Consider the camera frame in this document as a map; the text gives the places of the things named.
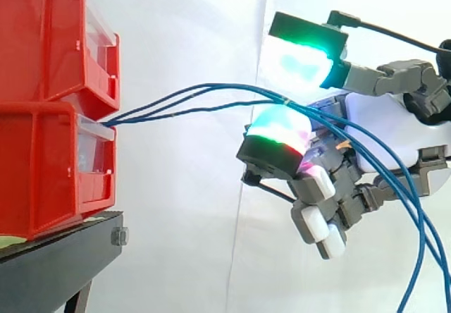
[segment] white backdrop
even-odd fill
[[[122,38],[123,110],[200,82],[253,83],[266,0],[95,0]],[[451,36],[449,0],[268,0],[316,22],[340,9],[431,44]],[[348,59],[377,66],[433,56],[350,30]],[[244,98],[218,93],[191,105]],[[290,205],[242,188],[235,159],[249,109],[119,129],[123,255],[94,281],[88,312],[394,312],[414,267],[417,234],[398,203],[365,216],[344,257],[306,246]],[[424,202],[451,248],[451,187]],[[427,255],[409,312],[444,312]]]

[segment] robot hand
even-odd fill
[[[321,87],[338,87],[351,93],[322,100],[313,106],[347,118],[379,137],[409,168],[418,194],[433,194],[451,176],[447,166],[451,155],[451,52],[447,49],[451,41],[443,42],[442,49],[429,47],[438,54],[438,75],[432,64],[421,60],[396,61],[374,70],[343,60],[347,39],[340,29],[343,25],[382,30],[401,40],[407,39],[335,11],[326,25],[277,13],[270,36],[304,49],[307,46],[308,53],[311,53],[312,42],[318,43],[318,49],[327,53],[326,62],[333,62]],[[299,64],[300,75],[303,70],[307,72],[306,68],[310,75],[323,72],[313,71],[310,63],[305,66],[305,59],[290,58],[289,62]],[[258,185],[262,178],[288,182],[296,198],[292,220],[302,239],[307,244],[315,243],[321,256],[331,259],[345,251],[345,232],[358,223],[363,214],[378,210],[384,201],[397,197],[379,176],[372,184],[359,183],[365,173],[375,172],[373,167],[356,154],[348,142],[341,142],[320,124],[313,122],[312,129],[316,136],[302,156],[290,156],[280,147],[263,152],[261,145],[254,142],[253,147],[243,145],[238,158],[247,164],[243,180],[251,185]],[[391,156],[364,134],[353,128],[345,130],[407,186],[405,176],[397,172],[399,166]],[[256,154],[249,154],[249,149],[255,149]]]
[[[346,101],[353,100],[353,97],[353,94],[340,95],[323,100],[315,106],[341,117],[355,115],[346,105]],[[378,103],[373,107],[378,110]],[[288,180],[296,198],[291,215],[305,243],[315,243],[321,256],[331,259],[345,251],[345,232],[358,223],[363,214],[378,210],[384,201],[395,200],[396,195],[380,176],[376,176],[372,184],[359,183],[366,173],[366,164],[359,163],[359,157],[349,143],[339,141],[319,124],[314,123],[313,126],[317,136],[304,155],[298,174]],[[404,147],[402,156],[414,154],[415,149],[412,147],[418,147],[418,159],[410,164],[409,170],[419,195],[427,196],[441,188],[451,175],[446,163],[446,145],[420,148],[421,137],[413,135],[414,133],[407,138],[412,145]],[[395,175],[407,186],[401,173]]]

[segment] red plastic drawer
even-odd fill
[[[116,132],[69,103],[0,104],[0,235],[34,239],[115,202]]]
[[[119,38],[87,0],[0,0],[0,102],[119,109]]]

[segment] blue cable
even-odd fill
[[[189,113],[198,113],[198,112],[214,112],[214,111],[220,111],[223,109],[229,109],[236,106],[254,106],[254,105],[265,105],[265,104],[276,104],[271,99],[265,99],[265,100],[253,100],[250,102],[233,102],[229,104],[224,104],[220,106],[213,106],[213,107],[197,107],[194,109],[184,110],[184,111],[178,111],[170,114],[163,114],[161,116],[154,116],[154,117],[146,117],[146,118],[134,118],[134,119],[123,119],[121,121],[108,121],[105,124],[114,123],[115,125],[121,125],[121,124],[137,124],[137,123],[146,123],[148,121],[160,121],[162,119],[168,119],[168,118],[174,118],[177,116],[183,116],[185,114]]]
[[[274,101],[267,100],[267,101],[253,101],[253,102],[236,102],[236,103],[225,104],[225,105],[211,107],[211,108],[188,109],[185,111],[165,114],[162,116],[147,117],[147,118],[137,117],[136,119],[123,120],[123,121],[118,122],[116,125],[120,125],[120,124],[124,124],[124,123],[133,124],[133,123],[144,123],[147,121],[158,121],[158,120],[173,118],[175,116],[181,116],[181,115],[185,115],[185,114],[189,114],[189,113],[204,112],[204,111],[219,111],[219,110],[227,109],[229,107],[234,107],[234,106],[250,106],[250,105],[255,105],[255,104],[274,104]],[[405,188],[405,186],[403,184],[401,184],[401,182],[397,178],[395,179],[395,181],[396,181],[398,187],[400,187],[403,190],[403,192],[405,194],[407,194],[408,191]],[[414,216],[412,209],[409,206],[406,206],[405,208],[408,211],[411,219],[414,221],[416,227],[419,229],[419,223],[416,220],[416,217]],[[436,230],[434,229],[434,227],[431,226],[432,224],[430,222],[430,219],[426,215],[425,215],[425,220],[426,220],[426,222],[428,222],[428,225],[430,226],[430,229],[431,229],[431,232],[432,232],[434,238],[438,239],[437,238],[438,234],[437,234]],[[440,257],[438,256],[434,246],[432,245],[432,242],[427,237],[426,237],[426,244],[428,245],[428,248],[434,257],[434,260],[440,265],[441,264]]]
[[[111,125],[118,125],[119,123],[121,123],[121,122],[119,122],[118,120],[121,119],[121,118],[123,118],[123,117],[125,117],[125,116],[128,116],[128,115],[130,115],[130,114],[136,113],[136,112],[138,112],[138,111],[143,111],[144,109],[147,109],[147,108],[149,108],[149,107],[156,106],[157,104],[160,104],[161,102],[164,102],[164,101],[166,101],[166,100],[168,100],[168,99],[170,99],[170,98],[172,98],[172,97],[175,97],[175,96],[177,96],[177,95],[179,95],[179,94],[181,94],[181,93],[189,92],[189,91],[196,90],[196,89],[199,89],[199,88],[202,88],[202,87],[206,87],[206,86],[208,86],[208,87],[210,87],[210,88],[206,88],[206,89],[202,90],[201,92],[197,92],[197,93],[193,94],[192,96],[188,96],[188,97],[186,97],[186,98],[184,98],[184,99],[181,99],[181,100],[178,101],[178,102],[172,103],[172,104],[170,104],[170,105],[168,105],[168,106],[165,106],[165,107],[163,107],[163,108],[160,108],[160,109],[158,109],[158,110],[156,110],[156,111],[147,113],[147,114],[142,115],[142,116],[134,117],[134,118],[131,118],[131,119],[128,119],[128,120],[123,120],[122,123],[133,123],[133,122],[137,122],[137,121],[139,121],[139,122],[141,122],[141,121],[150,121],[150,120],[151,120],[150,118],[147,118],[147,119],[146,119],[145,117],[146,117],[146,116],[150,116],[150,115],[155,114],[155,113],[158,113],[158,112],[160,112],[160,111],[163,111],[164,109],[168,109],[168,108],[170,108],[170,107],[172,107],[172,106],[175,106],[175,105],[177,105],[177,104],[180,104],[180,103],[182,103],[182,102],[184,102],[184,101],[186,101],[186,100],[188,100],[188,99],[191,99],[191,98],[193,98],[193,97],[196,97],[196,96],[198,96],[198,95],[201,95],[201,94],[204,94],[204,93],[213,91],[213,90],[222,90],[222,89],[225,89],[225,88],[229,88],[229,89],[230,89],[230,88],[233,88],[233,89],[237,89],[237,90],[248,90],[248,91],[256,92],[256,93],[265,95],[266,97],[272,98],[275,102],[279,102],[279,103],[281,103],[281,102],[286,102],[286,101],[287,101],[287,99],[286,99],[284,96],[280,96],[279,94],[276,94],[276,93],[274,93],[274,92],[271,92],[271,91],[268,91],[268,90],[265,90],[265,89],[261,89],[261,88],[259,88],[259,87],[252,87],[252,86],[250,86],[250,85],[204,84],[204,85],[197,85],[197,86],[195,86],[195,87],[189,87],[189,88],[184,89],[184,90],[181,90],[181,91],[179,91],[179,92],[175,92],[175,93],[171,94],[170,96],[167,96],[167,97],[165,97],[165,98],[163,98],[163,99],[160,99],[159,101],[156,101],[156,102],[154,102],[154,103],[151,103],[151,104],[149,104],[149,105],[143,106],[143,107],[141,107],[141,108],[138,108],[138,109],[129,111],[129,112],[123,114],[123,115],[120,115],[120,116],[118,116],[118,117],[115,117],[115,118],[111,119],[111,121],[109,121],[109,122],[106,122],[106,125],[109,125],[109,126],[111,126]],[[393,151],[391,151],[389,147],[387,147],[387,146],[386,146],[383,142],[381,142],[377,137],[373,136],[373,135],[372,135],[371,133],[369,133],[367,130],[365,130],[365,129],[359,127],[358,125],[353,124],[353,123],[351,123],[351,122],[349,122],[349,121],[347,121],[347,120],[345,120],[345,119],[341,119],[341,118],[339,118],[339,117],[336,117],[336,116],[334,116],[334,115],[329,115],[329,114],[324,113],[324,112],[322,112],[322,111],[320,111],[320,110],[313,109],[313,108],[309,108],[308,106],[300,106],[300,105],[298,105],[298,104],[296,104],[296,103],[293,103],[293,102],[289,102],[289,103],[288,103],[288,106],[291,107],[291,108],[293,108],[293,109],[296,109],[296,111],[300,111],[300,112],[306,114],[306,116],[308,116],[308,117],[310,117],[310,118],[313,118],[313,119],[319,121],[320,123],[323,123],[327,128],[329,128],[329,130],[330,130],[331,132],[335,133],[338,137],[347,138],[347,139],[351,140],[351,141],[354,143],[353,147],[354,147],[354,148],[355,148],[355,149],[356,149],[356,150],[357,150],[357,151],[358,151],[358,152],[359,152],[359,153],[360,153],[360,154],[361,154],[361,155],[362,155],[362,156],[363,156],[370,164],[373,165],[373,167],[377,170],[377,172],[379,172],[379,174],[380,174],[381,176],[383,176],[383,177],[387,180],[387,182],[388,182],[389,185],[392,187],[392,189],[397,193],[397,196],[398,196],[401,200],[404,200],[403,204],[404,204],[404,206],[406,207],[407,211],[409,212],[409,215],[411,216],[411,218],[414,220],[416,226],[419,228],[419,230],[420,230],[420,236],[421,236],[421,241],[423,241],[423,242],[420,244],[419,258],[417,259],[417,263],[416,263],[416,267],[415,267],[415,270],[414,270],[414,274],[412,274],[412,279],[411,279],[411,281],[409,282],[409,287],[408,287],[406,293],[404,294],[402,303],[400,304],[400,310],[399,310],[399,312],[401,312],[402,309],[403,309],[404,306],[405,306],[405,303],[407,303],[407,300],[408,300],[408,297],[410,296],[410,293],[411,293],[412,290],[413,290],[414,282],[415,282],[415,280],[416,280],[416,278],[417,278],[417,276],[418,276],[419,267],[421,267],[422,253],[424,253],[424,224],[422,223],[422,221],[424,220],[424,219],[423,219],[424,214],[423,214],[423,211],[421,210],[421,204],[419,203],[419,197],[418,197],[418,194],[417,194],[417,192],[416,192],[416,188],[414,187],[413,180],[412,180],[412,178],[411,178],[410,175],[409,175],[409,172],[408,172],[408,170],[407,170],[407,167],[400,161],[399,158],[397,158],[396,154],[395,154]],[[219,107],[216,107],[216,108],[210,108],[210,109],[208,109],[208,110],[207,110],[206,108],[200,108],[200,109],[197,109],[197,111],[215,111],[215,110],[217,110],[217,109],[223,109],[223,108],[225,108],[225,107],[219,106]],[[354,138],[352,138],[352,136],[348,135],[347,133],[345,133],[345,132],[342,131],[341,129],[335,127],[334,125],[330,124],[329,122],[325,121],[325,120],[322,119],[322,118],[318,118],[318,116],[317,116],[315,113],[317,113],[318,115],[321,115],[321,116],[325,116],[326,118],[334,119],[334,120],[336,120],[336,121],[339,121],[339,122],[341,122],[341,123],[344,123],[345,125],[355,127],[355,128],[357,128],[357,130],[362,131],[363,133],[365,133],[366,135],[368,135],[369,137],[371,137],[372,139],[374,139],[374,140],[375,140],[378,144],[380,144],[382,147],[384,147],[384,148],[390,153],[390,155],[397,161],[397,163],[400,165],[400,168],[402,169],[403,173],[406,175],[407,181],[409,182],[409,186],[410,186],[410,188],[412,189],[412,195],[408,193],[408,191],[407,191],[407,189],[404,187],[404,185],[401,184],[401,182],[400,182],[397,178],[394,178],[393,174],[392,174],[387,168],[385,168],[385,167],[384,167],[384,166],[383,166],[383,165],[375,158],[375,156],[372,155],[372,154],[368,151],[368,149],[366,149],[365,147],[363,147],[363,145],[361,145],[358,141],[356,141]],[[414,206],[415,206],[415,207],[417,208],[417,210],[419,211],[419,221],[418,221],[418,223],[416,222],[416,220],[415,220],[415,218],[414,218],[414,215],[413,215],[413,212],[412,212],[412,210],[410,209],[409,205],[407,204],[407,201],[405,200],[403,193],[405,193],[406,195],[411,195],[411,197],[408,197],[408,198],[412,201],[412,203],[414,204]],[[440,250],[441,259],[442,259],[441,261],[442,261],[442,262],[445,261],[445,264],[442,265],[442,268],[445,270],[445,269],[447,269],[446,257],[445,257],[443,245],[441,245],[440,237],[438,236],[438,234],[437,234],[435,228],[433,227],[432,223],[430,222],[430,220],[429,220],[427,217],[425,218],[425,220],[426,220],[426,223],[428,224],[428,226],[430,227],[431,232],[432,232],[434,238],[437,240],[437,245],[438,245],[438,248],[439,248],[439,250]],[[436,260],[438,263],[440,263],[440,260],[439,260],[439,258],[438,258],[438,255],[436,254],[435,249],[433,248],[433,246],[432,246],[430,240],[429,240],[429,239],[426,239],[426,243],[427,243],[428,247],[431,249],[431,251],[432,251],[432,253],[433,253],[433,256],[434,256],[435,260]],[[445,282],[449,282],[449,272],[446,272],[446,274],[444,274],[444,277],[445,277]]]

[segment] black cable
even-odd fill
[[[385,29],[384,27],[381,27],[381,26],[378,26],[378,25],[374,25],[374,24],[371,24],[371,23],[367,23],[367,22],[362,22],[361,21],[360,24],[359,24],[359,27],[362,27],[362,28],[367,29],[367,30],[372,30],[372,31],[375,31],[375,32],[379,32],[379,33],[381,33],[383,35],[387,35],[389,37],[392,37],[392,38],[401,40],[403,42],[406,42],[408,44],[414,45],[416,47],[419,47],[420,49],[433,52],[434,54],[444,54],[444,55],[447,55],[447,56],[451,56],[451,51],[450,50],[441,49],[439,47],[433,47],[431,45],[427,45],[427,44],[425,44],[423,42],[420,42],[420,41],[415,40],[413,38],[410,38],[408,36],[401,35],[400,33],[394,32],[392,30]]]
[[[363,22],[360,18],[341,11],[331,11],[327,23],[336,27],[362,27],[364,29],[375,31],[381,33],[382,35],[386,35],[398,39],[402,42],[414,45],[415,47],[419,47],[420,49],[433,52],[434,54],[451,57],[451,51],[446,49],[446,47],[432,47],[431,45],[427,45],[423,42],[420,42],[408,36],[401,35],[400,33],[394,32],[392,30],[385,29],[384,27]]]
[[[289,195],[286,195],[285,193],[282,193],[281,191],[278,191],[274,188],[270,188],[267,185],[264,184],[258,184],[257,187],[260,190],[266,191],[271,193],[272,195],[275,195],[276,197],[282,198],[283,200],[286,200],[287,202],[290,202],[291,204],[294,203],[296,201],[295,198],[291,198]]]

